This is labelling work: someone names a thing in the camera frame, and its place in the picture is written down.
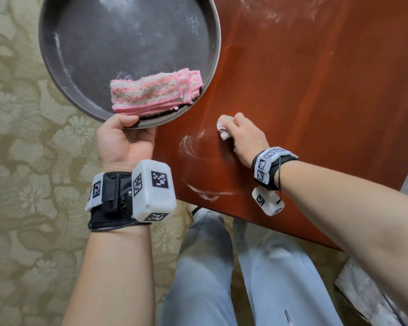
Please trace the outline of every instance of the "left hand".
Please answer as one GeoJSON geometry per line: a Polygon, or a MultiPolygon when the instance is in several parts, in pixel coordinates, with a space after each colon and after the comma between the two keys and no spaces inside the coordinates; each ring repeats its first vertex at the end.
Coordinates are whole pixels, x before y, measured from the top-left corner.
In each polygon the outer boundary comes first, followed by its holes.
{"type": "Polygon", "coordinates": [[[141,160],[153,157],[156,128],[127,128],[138,121],[136,115],[115,114],[98,129],[98,157],[105,173],[132,172],[141,160]]]}

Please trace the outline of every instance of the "black wrist strap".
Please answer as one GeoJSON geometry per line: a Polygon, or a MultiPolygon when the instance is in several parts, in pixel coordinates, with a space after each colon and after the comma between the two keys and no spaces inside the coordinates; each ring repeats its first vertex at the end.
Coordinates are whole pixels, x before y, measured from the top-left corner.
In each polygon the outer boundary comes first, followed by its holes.
{"type": "MultiPolygon", "coordinates": [[[[254,169],[255,168],[255,164],[257,162],[257,158],[258,156],[263,153],[265,150],[261,151],[260,153],[258,153],[254,160],[252,160],[252,164],[251,164],[251,168],[254,169]]],[[[277,191],[279,190],[279,187],[275,184],[275,174],[277,173],[278,169],[285,163],[288,163],[289,161],[293,161],[293,160],[298,160],[297,157],[294,156],[281,156],[280,158],[278,158],[277,160],[275,160],[272,163],[271,169],[269,170],[269,184],[263,184],[261,181],[257,180],[256,178],[254,178],[254,180],[259,183],[261,186],[265,187],[266,190],[268,191],[277,191]]]]}
{"type": "Polygon", "coordinates": [[[93,207],[89,230],[93,232],[112,231],[131,225],[148,225],[133,218],[131,173],[110,172],[103,176],[102,204],[93,207]]]}

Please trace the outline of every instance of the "jeans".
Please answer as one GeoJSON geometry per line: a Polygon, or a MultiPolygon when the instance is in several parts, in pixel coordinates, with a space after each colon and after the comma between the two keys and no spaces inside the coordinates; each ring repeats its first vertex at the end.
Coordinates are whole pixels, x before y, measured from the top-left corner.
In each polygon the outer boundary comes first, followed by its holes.
{"type": "MultiPolygon", "coordinates": [[[[238,253],[256,326],[342,326],[316,268],[288,236],[234,219],[238,253]]],[[[237,326],[231,302],[233,246],[223,219],[200,209],[181,244],[159,326],[237,326]]]]}

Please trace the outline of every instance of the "forearm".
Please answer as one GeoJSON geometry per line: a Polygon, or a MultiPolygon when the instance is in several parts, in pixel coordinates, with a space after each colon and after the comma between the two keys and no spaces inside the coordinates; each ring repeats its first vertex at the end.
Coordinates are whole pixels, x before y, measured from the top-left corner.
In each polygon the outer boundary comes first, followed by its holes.
{"type": "Polygon", "coordinates": [[[91,233],[62,325],[153,325],[148,225],[91,233]]]}
{"type": "Polygon", "coordinates": [[[282,166],[281,184],[318,228],[408,308],[408,196],[300,161],[282,166]]]}

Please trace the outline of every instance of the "hand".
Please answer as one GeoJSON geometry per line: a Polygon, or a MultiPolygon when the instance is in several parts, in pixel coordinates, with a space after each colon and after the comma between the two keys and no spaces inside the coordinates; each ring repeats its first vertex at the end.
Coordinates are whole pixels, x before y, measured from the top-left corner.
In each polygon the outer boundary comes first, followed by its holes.
{"type": "Polygon", "coordinates": [[[155,128],[128,129],[139,117],[115,114],[97,131],[98,157],[107,172],[132,172],[144,159],[153,157],[155,128]]]}
{"type": "Polygon", "coordinates": [[[242,113],[237,113],[232,120],[222,117],[221,124],[233,136],[234,152],[246,167],[251,168],[255,156],[269,148],[265,134],[242,113]]]}

